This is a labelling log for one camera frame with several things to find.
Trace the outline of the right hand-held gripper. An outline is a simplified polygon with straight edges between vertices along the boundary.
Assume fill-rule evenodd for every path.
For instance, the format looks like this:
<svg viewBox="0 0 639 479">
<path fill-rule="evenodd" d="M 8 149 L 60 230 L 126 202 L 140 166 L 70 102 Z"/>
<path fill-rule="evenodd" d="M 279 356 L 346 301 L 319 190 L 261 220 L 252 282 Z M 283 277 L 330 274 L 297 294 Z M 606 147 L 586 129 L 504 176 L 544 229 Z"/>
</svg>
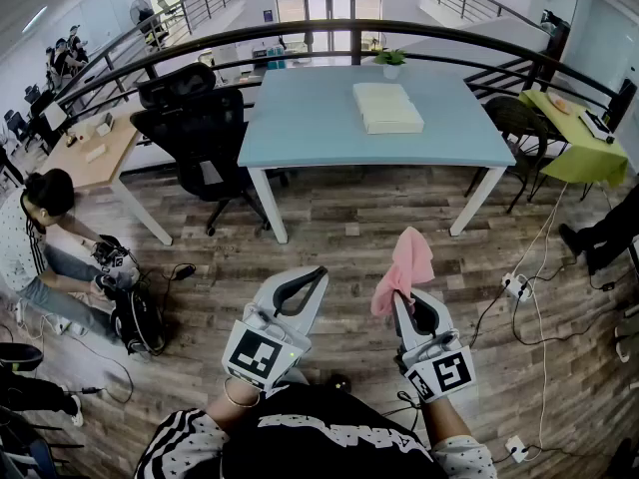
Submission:
<svg viewBox="0 0 639 479">
<path fill-rule="evenodd" d="M 462 346 L 447 307 L 419 288 L 392 295 L 401 349 L 396 361 L 419 399 L 431 403 L 476 381 L 470 348 Z"/>
</svg>

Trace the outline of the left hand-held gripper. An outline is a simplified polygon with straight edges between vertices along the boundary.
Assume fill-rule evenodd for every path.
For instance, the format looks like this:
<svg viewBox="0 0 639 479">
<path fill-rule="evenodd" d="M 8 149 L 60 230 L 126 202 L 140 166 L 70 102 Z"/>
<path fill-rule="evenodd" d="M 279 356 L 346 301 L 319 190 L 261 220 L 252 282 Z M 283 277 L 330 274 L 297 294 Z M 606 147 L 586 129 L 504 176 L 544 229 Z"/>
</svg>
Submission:
<svg viewBox="0 0 639 479">
<path fill-rule="evenodd" d="M 328 286 L 324 266 L 301 266 L 267 278 L 236 320 L 224 370 L 261 391 L 272 390 L 311 349 L 306 337 Z"/>
</svg>

